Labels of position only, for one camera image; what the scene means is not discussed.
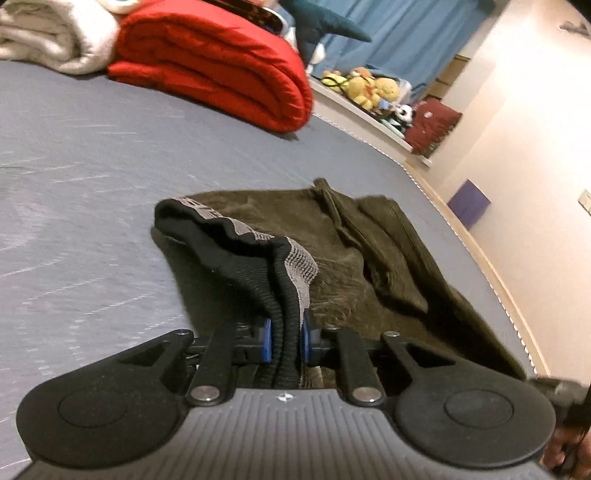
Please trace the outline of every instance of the red pillow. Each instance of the red pillow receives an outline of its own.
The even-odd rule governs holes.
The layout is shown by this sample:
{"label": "red pillow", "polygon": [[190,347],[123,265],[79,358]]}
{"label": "red pillow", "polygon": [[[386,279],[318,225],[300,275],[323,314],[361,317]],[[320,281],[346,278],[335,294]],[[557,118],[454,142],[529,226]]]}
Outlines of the red pillow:
{"label": "red pillow", "polygon": [[404,133],[404,139],[418,155],[427,152],[432,144],[441,143],[462,118],[460,112],[443,105],[436,98],[421,100],[413,107],[417,116],[412,127]]}

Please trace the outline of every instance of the human hand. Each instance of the human hand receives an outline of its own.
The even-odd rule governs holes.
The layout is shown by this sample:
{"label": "human hand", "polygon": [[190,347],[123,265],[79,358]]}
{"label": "human hand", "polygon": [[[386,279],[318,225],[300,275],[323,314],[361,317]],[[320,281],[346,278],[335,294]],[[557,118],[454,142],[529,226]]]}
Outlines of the human hand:
{"label": "human hand", "polygon": [[582,440],[571,477],[574,480],[585,480],[591,477],[591,436],[587,435],[583,438],[583,435],[583,432],[577,428],[556,429],[544,451],[542,464],[549,470],[562,465],[565,460],[564,448]]}

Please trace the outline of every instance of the teal shark plush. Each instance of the teal shark plush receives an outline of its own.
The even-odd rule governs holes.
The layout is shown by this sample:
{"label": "teal shark plush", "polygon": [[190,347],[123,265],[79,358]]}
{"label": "teal shark plush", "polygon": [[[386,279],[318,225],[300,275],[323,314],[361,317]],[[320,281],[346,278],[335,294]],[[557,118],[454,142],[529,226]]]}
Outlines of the teal shark plush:
{"label": "teal shark plush", "polygon": [[279,3],[294,18],[297,49],[306,66],[326,34],[371,42],[371,37],[357,24],[310,0],[279,0]]}

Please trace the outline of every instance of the dark red cushion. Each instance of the dark red cushion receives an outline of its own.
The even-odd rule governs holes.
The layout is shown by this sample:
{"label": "dark red cushion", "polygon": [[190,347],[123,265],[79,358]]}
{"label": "dark red cushion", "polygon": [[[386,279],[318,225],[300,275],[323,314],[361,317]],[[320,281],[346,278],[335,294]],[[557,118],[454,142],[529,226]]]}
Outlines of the dark red cushion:
{"label": "dark red cushion", "polygon": [[109,66],[119,82],[188,96],[276,132],[310,119],[304,64],[283,39],[201,0],[162,0],[128,15]]}
{"label": "dark red cushion", "polygon": [[404,139],[417,155],[428,151],[432,144],[440,143],[462,118],[460,112],[435,98],[421,100],[413,107],[417,116],[413,126],[406,130]]}

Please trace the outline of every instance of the panda plush toy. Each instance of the panda plush toy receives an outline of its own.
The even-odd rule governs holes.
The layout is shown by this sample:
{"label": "panda plush toy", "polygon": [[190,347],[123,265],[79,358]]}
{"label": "panda plush toy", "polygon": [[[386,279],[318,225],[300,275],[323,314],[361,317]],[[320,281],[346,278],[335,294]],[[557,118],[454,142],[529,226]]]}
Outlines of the panda plush toy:
{"label": "panda plush toy", "polygon": [[416,116],[416,111],[410,105],[397,105],[390,117],[382,120],[382,123],[400,138],[404,138],[404,133],[412,127]]}

